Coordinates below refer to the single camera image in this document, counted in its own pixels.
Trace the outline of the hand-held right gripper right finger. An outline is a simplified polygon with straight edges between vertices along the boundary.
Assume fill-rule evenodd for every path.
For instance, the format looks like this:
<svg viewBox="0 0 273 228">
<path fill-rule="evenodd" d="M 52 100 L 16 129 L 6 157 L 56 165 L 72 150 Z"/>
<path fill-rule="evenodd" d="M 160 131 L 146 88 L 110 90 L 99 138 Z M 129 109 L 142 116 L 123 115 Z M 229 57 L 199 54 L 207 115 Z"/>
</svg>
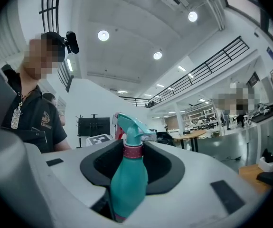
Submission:
<svg viewBox="0 0 273 228">
<path fill-rule="evenodd" d="M 208 155 L 183 150 L 157 142 L 158 149 L 177 156 L 185 165 L 180 183 L 170 192 L 145 197 L 127 218 L 129 228 L 235 228 L 248 219 L 261 205 L 264 195 L 234 170 Z M 211 187 L 224 180 L 245 202 L 233 214 Z"/>
</svg>

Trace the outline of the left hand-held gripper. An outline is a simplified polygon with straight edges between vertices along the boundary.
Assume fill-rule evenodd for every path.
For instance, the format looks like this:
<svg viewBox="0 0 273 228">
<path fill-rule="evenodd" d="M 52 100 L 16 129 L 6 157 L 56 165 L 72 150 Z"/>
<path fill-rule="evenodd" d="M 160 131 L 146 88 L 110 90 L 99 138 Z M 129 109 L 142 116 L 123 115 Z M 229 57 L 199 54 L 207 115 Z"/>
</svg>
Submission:
<svg viewBox="0 0 273 228">
<path fill-rule="evenodd" d="M 101 144 L 110 140 L 113 140 L 113 137 L 107 134 L 92 136 L 86 139 L 86 146 L 97 145 L 97 144 Z"/>
</svg>

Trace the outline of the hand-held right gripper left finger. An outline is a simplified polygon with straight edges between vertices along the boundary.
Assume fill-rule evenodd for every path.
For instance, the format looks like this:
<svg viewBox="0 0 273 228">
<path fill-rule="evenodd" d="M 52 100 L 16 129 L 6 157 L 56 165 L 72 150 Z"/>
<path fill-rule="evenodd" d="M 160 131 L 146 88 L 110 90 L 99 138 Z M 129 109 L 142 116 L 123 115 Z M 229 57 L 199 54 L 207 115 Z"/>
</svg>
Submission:
<svg viewBox="0 0 273 228">
<path fill-rule="evenodd" d="M 82 174 L 80 164 L 92 153 L 107 151 L 117 141 L 41 154 L 32 144 L 25 144 L 29 189 L 25 218 L 36 228 L 121 228 L 122 224 L 99 214 L 103 203 L 110 204 L 107 189 L 93 185 Z"/>
</svg>

